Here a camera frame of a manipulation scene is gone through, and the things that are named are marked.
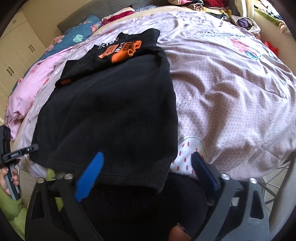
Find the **bedspread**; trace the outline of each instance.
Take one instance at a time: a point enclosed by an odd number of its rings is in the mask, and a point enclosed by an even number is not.
[[[13,139],[16,138],[22,120],[33,105],[41,86],[46,84],[55,64],[65,56],[70,49],[72,49],[72,47],[35,63],[30,68],[27,75],[18,80],[15,90],[8,98],[4,120],[10,128],[11,137]]]
[[[184,11],[115,23],[75,46],[38,92],[17,147],[31,144],[38,113],[67,60],[81,58],[93,45],[114,41],[120,32],[136,34],[148,28],[160,30],[158,46],[167,54],[176,93],[179,144],[171,172],[194,175],[190,157],[199,151],[235,179],[258,178],[296,149],[292,72],[248,31],[205,13]],[[36,165],[29,171],[40,175]]]

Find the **wall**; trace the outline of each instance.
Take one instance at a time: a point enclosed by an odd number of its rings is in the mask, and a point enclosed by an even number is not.
[[[45,47],[61,35],[57,24],[91,0],[29,0],[22,11]]]
[[[272,46],[278,48],[279,59],[296,75],[296,41],[291,35],[282,34],[278,27],[255,12],[254,20],[261,28],[262,42],[269,41]]]

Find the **fingernail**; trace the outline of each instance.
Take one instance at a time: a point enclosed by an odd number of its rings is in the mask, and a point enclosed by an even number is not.
[[[177,226],[178,226],[178,227],[179,227],[184,233],[188,234],[187,231],[186,231],[186,229],[185,229],[183,226],[181,226],[181,224],[177,223]]]

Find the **cabinet door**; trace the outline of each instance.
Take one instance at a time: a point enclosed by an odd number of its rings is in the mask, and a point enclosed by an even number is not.
[[[38,59],[34,53],[33,49],[29,46],[28,41],[26,40],[26,31],[23,30],[25,23],[22,23],[6,35],[1,42],[3,45],[13,46],[13,52],[17,55],[18,61],[25,67],[24,74],[27,69],[36,62]]]
[[[44,54],[46,49],[45,46],[35,34],[28,22],[24,22],[19,27],[21,28],[18,30],[18,32],[22,36],[22,40],[33,50],[33,55],[35,56],[36,60],[38,60]]]
[[[2,39],[4,36],[6,36],[8,33],[10,33],[12,30],[14,30],[17,26],[24,23],[25,21],[27,21],[27,19],[23,12],[18,12],[8,24],[0,39]]]
[[[4,121],[7,98],[15,83],[9,79],[10,75],[7,77],[6,70],[1,68],[1,63],[0,65],[0,124],[3,124],[2,121]]]
[[[15,44],[15,31],[11,31],[0,40],[0,61],[2,67],[12,74],[12,78],[17,81],[23,77],[30,63],[25,61],[25,56],[18,51],[18,45]]]

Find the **black clothing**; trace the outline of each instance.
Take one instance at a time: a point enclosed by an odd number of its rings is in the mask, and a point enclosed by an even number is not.
[[[205,220],[207,200],[195,180],[169,173],[163,190],[96,185],[81,202],[86,216],[104,241],[168,241],[180,223],[193,236]],[[65,212],[61,211],[62,220]],[[66,223],[65,230],[73,234]]]
[[[30,159],[77,180],[102,152],[97,183],[161,191],[177,156],[178,117],[159,33],[120,33],[113,44],[67,61],[40,110],[32,140],[39,150]]]

